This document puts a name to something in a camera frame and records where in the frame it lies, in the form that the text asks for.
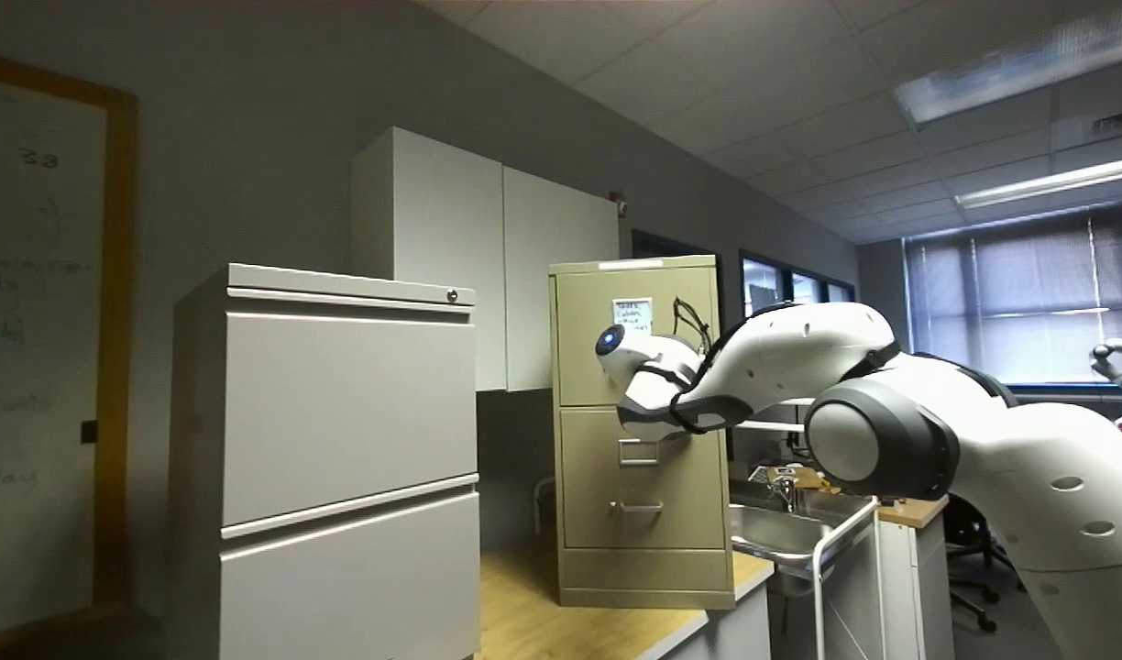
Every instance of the ceiling light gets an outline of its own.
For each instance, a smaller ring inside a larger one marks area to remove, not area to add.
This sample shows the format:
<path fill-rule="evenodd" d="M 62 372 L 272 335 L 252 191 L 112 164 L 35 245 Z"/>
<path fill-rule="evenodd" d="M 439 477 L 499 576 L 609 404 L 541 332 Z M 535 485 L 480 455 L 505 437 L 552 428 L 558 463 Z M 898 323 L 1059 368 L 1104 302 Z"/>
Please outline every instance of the ceiling light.
<path fill-rule="evenodd" d="M 964 69 L 938 69 L 904 81 L 895 90 L 895 98 L 917 126 L 923 126 L 1115 64 L 1122 64 L 1122 7 L 1101 18 L 1066 24 L 1043 41 L 991 53 Z"/>
<path fill-rule="evenodd" d="M 1115 185 L 1115 181 L 1122 181 L 1122 163 L 1104 163 L 1104 164 L 1090 164 L 1090 169 L 1069 169 L 1069 172 L 1052 172 L 1052 178 L 1036 178 L 1036 181 L 1019 181 L 1019 185 L 1004 185 L 1004 188 L 958 195 L 958 207 L 961 208 L 1009 207 L 1009 202 L 1024 202 L 1024 199 L 1043 199 L 1043 195 L 1101 188 L 1101 185 Z"/>

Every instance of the whiteboard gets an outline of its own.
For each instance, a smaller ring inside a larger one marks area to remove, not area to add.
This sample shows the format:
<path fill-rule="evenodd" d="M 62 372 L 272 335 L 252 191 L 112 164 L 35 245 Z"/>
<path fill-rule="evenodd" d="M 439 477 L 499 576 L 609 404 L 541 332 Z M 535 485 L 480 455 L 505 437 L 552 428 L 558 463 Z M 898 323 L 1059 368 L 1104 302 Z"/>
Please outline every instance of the whiteboard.
<path fill-rule="evenodd" d="M 0 81 L 0 631 L 96 606 L 109 114 Z"/>

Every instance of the ceiling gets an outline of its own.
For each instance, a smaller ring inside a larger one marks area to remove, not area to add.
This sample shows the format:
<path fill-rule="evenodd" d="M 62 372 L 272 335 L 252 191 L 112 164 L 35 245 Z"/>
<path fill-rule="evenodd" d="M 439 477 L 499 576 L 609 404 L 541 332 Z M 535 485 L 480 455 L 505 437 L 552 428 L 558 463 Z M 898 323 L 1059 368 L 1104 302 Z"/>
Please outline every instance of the ceiling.
<path fill-rule="evenodd" d="M 1122 202 L 1122 185 L 975 212 L 953 202 L 1122 157 L 1122 64 L 927 126 L 895 103 L 903 81 L 1122 0 L 422 4 L 859 245 Z"/>

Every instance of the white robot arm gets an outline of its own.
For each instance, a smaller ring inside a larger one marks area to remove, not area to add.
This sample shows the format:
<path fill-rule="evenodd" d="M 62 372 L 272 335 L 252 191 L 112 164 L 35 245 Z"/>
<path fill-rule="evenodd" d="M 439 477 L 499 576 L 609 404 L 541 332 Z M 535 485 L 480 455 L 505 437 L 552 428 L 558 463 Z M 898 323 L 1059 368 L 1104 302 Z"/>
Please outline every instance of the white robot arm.
<path fill-rule="evenodd" d="M 975 503 L 1069 660 L 1122 660 L 1122 434 L 1066 404 L 1014 406 L 958 365 L 904 357 L 865 305 L 773 307 L 699 359 L 611 326 L 624 434 L 736 425 L 812 397 L 801 445 L 846 491 Z"/>

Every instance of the whiteboard frame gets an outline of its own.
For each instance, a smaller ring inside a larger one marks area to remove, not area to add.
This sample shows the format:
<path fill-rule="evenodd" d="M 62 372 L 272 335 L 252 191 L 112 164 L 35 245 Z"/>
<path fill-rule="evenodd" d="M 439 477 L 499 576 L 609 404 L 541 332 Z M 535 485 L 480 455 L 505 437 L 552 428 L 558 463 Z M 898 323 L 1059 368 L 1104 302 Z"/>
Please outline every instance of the whiteboard frame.
<path fill-rule="evenodd" d="M 23 637 L 84 628 L 129 610 L 125 445 L 129 445 L 129 323 L 130 323 L 130 212 L 135 212 L 135 98 L 116 90 L 0 58 L 0 85 L 97 111 L 105 123 L 103 284 L 96 368 L 96 553 L 84 614 L 0 631 L 0 648 Z"/>

